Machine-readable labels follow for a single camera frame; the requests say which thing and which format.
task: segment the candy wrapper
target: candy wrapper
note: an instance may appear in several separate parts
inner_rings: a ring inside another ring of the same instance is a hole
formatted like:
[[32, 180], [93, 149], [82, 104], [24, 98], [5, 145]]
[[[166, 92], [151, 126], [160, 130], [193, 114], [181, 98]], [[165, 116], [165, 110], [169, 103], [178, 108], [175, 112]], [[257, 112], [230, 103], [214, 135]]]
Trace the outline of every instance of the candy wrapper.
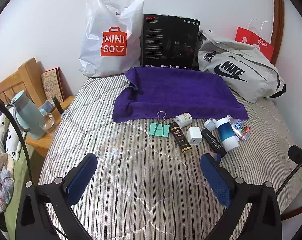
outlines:
[[246, 141], [251, 133], [252, 128], [245, 125], [244, 121], [232, 118], [230, 115], [228, 115], [227, 118], [231, 123], [235, 135]]

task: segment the miniso bag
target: miniso bag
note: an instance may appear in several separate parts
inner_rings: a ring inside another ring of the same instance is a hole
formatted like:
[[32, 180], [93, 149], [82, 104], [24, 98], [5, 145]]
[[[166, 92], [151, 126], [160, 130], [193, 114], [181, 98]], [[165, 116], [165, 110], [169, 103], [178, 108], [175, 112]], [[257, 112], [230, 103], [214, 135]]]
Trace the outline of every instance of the miniso bag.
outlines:
[[91, 0], [80, 71], [87, 77], [125, 73], [140, 66], [144, 0]]
[[218, 74], [228, 87], [251, 103], [258, 98], [279, 97], [286, 91], [276, 67], [254, 46], [200, 33], [200, 71]]

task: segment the white tape roll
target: white tape roll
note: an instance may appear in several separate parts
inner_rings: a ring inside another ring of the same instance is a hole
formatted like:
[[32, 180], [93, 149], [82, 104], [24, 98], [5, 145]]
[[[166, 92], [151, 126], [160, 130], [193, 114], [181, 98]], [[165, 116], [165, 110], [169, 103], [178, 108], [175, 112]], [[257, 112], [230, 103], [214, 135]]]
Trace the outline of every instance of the white tape roll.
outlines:
[[174, 121], [178, 124], [180, 128], [185, 127], [192, 123], [192, 117], [189, 113], [184, 113], [176, 116]]

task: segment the red paper bag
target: red paper bag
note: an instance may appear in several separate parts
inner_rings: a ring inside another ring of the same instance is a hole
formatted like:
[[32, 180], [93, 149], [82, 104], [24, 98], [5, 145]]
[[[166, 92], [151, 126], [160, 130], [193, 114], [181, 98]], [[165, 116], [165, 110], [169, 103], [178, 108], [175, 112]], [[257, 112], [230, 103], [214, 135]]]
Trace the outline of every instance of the red paper bag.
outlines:
[[235, 41], [255, 46], [258, 50], [262, 52], [262, 54], [266, 56], [269, 61], [271, 60], [274, 47], [252, 31], [238, 27], [238, 31], [236, 32], [235, 36]]
[[111, 27], [108, 32], [103, 32], [101, 56], [125, 56], [126, 33], [119, 27]]

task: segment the black cable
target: black cable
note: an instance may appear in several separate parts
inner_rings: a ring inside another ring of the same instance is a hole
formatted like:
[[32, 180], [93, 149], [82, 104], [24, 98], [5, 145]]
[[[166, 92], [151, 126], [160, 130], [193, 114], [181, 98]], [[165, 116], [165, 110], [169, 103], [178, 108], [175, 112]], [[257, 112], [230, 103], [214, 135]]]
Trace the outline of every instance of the black cable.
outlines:
[[280, 186], [280, 188], [276, 192], [276, 197], [280, 194], [280, 192], [283, 190], [283, 188], [287, 185], [289, 180], [293, 177], [293, 175], [301, 168], [302, 162], [289, 174], [289, 176], [285, 179], [283, 184]]
[[62, 233], [56, 226], [54, 226], [54, 227], [55, 227], [56, 231], [58, 231], [62, 236], [64, 236], [66, 239], [68, 239], [68, 237], [64, 233]]
[[24, 142], [24, 138], [22, 136], [22, 133], [17, 125], [17, 123], [15, 122], [13, 116], [11, 115], [11, 113], [9, 112], [9, 110], [4, 106], [2, 105], [2, 103], [0, 103], [0, 111], [6, 115], [6, 117], [9, 119], [10, 123], [12, 124], [12, 126], [14, 127], [14, 130], [15, 132], [17, 133], [17, 136], [18, 136], [18, 139], [19, 141], [21, 142], [22, 144], [22, 148], [24, 150], [24, 154], [25, 154], [25, 159], [26, 159], [26, 165], [27, 165], [27, 169], [28, 169], [28, 176], [29, 176], [29, 179], [31, 182], [33, 182], [33, 179], [32, 179], [32, 172], [31, 172], [31, 165], [30, 165], [30, 157], [28, 155], [28, 151], [26, 149], [26, 145], [25, 145], [25, 142]]

